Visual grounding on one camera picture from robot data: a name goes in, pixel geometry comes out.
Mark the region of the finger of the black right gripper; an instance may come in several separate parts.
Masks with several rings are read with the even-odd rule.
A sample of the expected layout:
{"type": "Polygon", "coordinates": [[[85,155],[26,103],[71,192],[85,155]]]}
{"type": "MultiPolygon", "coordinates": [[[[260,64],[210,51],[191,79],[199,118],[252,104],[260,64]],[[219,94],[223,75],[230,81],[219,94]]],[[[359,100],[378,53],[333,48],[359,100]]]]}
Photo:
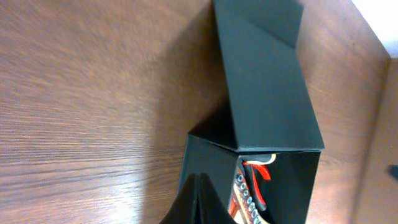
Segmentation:
{"type": "Polygon", "coordinates": [[[387,171],[391,177],[398,180],[398,165],[389,165],[387,171]]]}

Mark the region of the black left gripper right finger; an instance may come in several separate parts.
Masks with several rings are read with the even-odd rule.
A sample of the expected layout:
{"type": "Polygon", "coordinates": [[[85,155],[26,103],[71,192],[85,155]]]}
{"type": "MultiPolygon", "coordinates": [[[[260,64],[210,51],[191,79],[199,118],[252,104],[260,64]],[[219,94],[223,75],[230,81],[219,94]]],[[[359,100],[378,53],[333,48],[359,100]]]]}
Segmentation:
{"type": "Polygon", "coordinates": [[[197,223],[236,224],[223,206],[210,178],[201,174],[198,182],[197,223]]]}

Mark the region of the orange scraper wooden handle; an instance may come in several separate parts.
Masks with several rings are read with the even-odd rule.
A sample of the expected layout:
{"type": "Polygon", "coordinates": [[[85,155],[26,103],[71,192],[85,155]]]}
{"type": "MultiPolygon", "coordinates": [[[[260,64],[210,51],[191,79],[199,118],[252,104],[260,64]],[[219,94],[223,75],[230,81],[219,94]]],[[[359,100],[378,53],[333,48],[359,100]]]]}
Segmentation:
{"type": "Polygon", "coordinates": [[[229,203],[229,214],[236,223],[240,224],[269,224],[257,211],[254,202],[247,203],[236,196],[232,196],[229,203]]]}

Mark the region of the orange socket bit rail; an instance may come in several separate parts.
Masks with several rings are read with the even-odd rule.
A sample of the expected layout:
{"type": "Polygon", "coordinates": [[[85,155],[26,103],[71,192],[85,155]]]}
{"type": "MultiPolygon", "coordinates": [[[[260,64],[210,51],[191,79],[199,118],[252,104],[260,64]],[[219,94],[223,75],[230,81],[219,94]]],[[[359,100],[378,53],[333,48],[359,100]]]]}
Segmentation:
{"type": "Polygon", "coordinates": [[[242,201],[245,200],[247,203],[253,202],[246,180],[239,168],[236,169],[231,198],[232,196],[236,196],[242,201]]]}

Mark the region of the yellow black stubby screwdriver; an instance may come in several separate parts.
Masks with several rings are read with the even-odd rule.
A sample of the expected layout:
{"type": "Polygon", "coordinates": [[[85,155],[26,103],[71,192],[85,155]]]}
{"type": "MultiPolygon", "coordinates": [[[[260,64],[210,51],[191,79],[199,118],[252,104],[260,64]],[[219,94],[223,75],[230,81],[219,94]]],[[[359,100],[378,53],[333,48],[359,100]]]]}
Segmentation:
{"type": "Polygon", "coordinates": [[[276,154],[257,154],[244,156],[243,160],[254,165],[268,165],[275,161],[276,154]]]}

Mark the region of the small red diagonal cutters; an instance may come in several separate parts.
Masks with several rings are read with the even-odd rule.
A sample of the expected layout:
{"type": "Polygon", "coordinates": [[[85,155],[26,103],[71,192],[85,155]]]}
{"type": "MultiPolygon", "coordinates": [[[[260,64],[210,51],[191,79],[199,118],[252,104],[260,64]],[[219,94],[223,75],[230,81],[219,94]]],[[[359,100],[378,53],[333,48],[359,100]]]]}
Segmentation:
{"type": "Polygon", "coordinates": [[[244,177],[252,201],[255,203],[256,208],[259,211],[266,211],[267,205],[264,196],[261,193],[261,187],[263,184],[271,180],[271,175],[265,165],[250,164],[248,161],[242,162],[244,177]]]}

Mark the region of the black storage box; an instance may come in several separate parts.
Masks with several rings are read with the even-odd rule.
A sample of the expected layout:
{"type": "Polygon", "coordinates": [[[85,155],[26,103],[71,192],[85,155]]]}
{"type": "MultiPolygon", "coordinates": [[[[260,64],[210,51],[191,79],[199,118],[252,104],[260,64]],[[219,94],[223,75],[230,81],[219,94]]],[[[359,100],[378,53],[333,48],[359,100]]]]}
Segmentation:
{"type": "Polygon", "coordinates": [[[271,223],[305,223],[324,148],[296,53],[298,1],[215,1],[228,100],[189,133],[180,182],[209,176],[224,206],[243,157],[276,154],[261,187],[271,223]]]}

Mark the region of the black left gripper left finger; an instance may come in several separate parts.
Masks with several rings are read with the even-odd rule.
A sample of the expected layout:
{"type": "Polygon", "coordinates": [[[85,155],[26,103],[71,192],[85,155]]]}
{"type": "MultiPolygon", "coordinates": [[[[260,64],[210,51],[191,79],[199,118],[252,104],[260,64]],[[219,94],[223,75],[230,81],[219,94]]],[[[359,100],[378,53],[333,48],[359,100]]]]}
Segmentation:
{"type": "Polygon", "coordinates": [[[172,206],[160,224],[191,224],[195,222],[198,202],[198,175],[187,177],[172,206]]]}

